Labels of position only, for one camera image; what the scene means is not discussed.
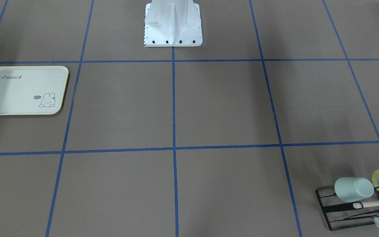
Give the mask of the cream rabbit tray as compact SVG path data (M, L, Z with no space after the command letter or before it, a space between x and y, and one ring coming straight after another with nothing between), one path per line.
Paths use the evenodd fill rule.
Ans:
M0 66L0 116L57 114L68 78L65 66Z

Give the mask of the light green cup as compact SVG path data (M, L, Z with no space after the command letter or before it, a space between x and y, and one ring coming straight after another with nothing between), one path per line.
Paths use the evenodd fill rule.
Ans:
M341 177L336 180L334 190L345 202L360 201L374 194L372 182L365 177Z

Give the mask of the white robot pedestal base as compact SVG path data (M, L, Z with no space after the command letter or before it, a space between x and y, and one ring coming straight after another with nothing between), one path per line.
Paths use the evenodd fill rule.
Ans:
M192 0L153 0L145 6L145 47L203 44L200 6Z

